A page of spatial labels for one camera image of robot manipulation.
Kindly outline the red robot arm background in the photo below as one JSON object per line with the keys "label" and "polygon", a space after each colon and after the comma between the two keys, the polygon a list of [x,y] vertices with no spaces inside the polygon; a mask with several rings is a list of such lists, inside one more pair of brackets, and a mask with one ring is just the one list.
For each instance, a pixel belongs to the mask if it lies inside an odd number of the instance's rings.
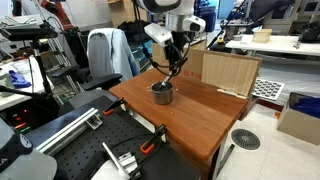
{"label": "red robot arm background", "polygon": [[64,30],[70,30],[73,28],[73,25],[63,9],[63,1],[64,0],[38,0],[41,7],[54,14],[59,19]]}

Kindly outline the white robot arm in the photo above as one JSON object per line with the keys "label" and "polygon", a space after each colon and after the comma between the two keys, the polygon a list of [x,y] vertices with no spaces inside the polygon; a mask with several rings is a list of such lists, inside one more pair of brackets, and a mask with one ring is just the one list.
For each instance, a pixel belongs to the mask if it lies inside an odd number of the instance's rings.
{"label": "white robot arm", "polygon": [[190,33],[203,32],[206,22],[194,15],[195,0],[132,0],[143,10],[153,14],[165,14],[165,25],[150,23],[144,27],[144,32],[164,48],[169,64],[168,73],[162,71],[163,66],[152,62],[162,74],[177,76],[187,61],[187,52],[183,52],[185,45],[192,42]]}

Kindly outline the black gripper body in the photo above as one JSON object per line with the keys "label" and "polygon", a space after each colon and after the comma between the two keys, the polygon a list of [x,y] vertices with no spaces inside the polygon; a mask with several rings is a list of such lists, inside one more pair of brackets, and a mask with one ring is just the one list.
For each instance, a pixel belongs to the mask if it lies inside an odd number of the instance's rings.
{"label": "black gripper body", "polygon": [[182,59],[182,52],[188,42],[185,32],[172,32],[172,40],[165,48],[165,55],[169,65],[174,65]]}

